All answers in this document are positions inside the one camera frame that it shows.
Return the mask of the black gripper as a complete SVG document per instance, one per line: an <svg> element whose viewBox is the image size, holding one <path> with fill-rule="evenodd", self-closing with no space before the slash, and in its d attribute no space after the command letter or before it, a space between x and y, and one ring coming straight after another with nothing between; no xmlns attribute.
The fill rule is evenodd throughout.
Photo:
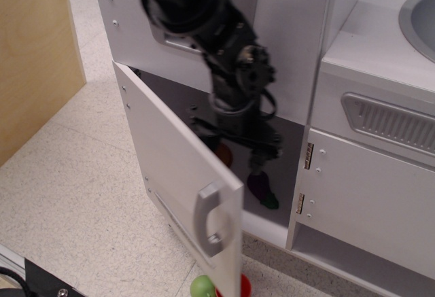
<svg viewBox="0 0 435 297"><path fill-rule="evenodd" d="M209 106L190 108L190 125L199 139L216 151L226 139L251 150L249 167L259 175L264 165L281 155L281 135L262 116L220 113Z"/></svg>

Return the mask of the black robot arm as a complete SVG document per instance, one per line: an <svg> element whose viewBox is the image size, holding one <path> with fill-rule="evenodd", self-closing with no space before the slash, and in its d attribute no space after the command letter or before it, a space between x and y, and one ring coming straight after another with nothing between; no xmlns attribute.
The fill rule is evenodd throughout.
<svg viewBox="0 0 435 297"><path fill-rule="evenodd" d="M231 0L141 0L152 25L187 39L210 70L208 107L191 107L195 133L211 149L222 138L251 150L252 175L279 157L282 138L268 121L277 104L266 87L275 80L266 48Z"/></svg>

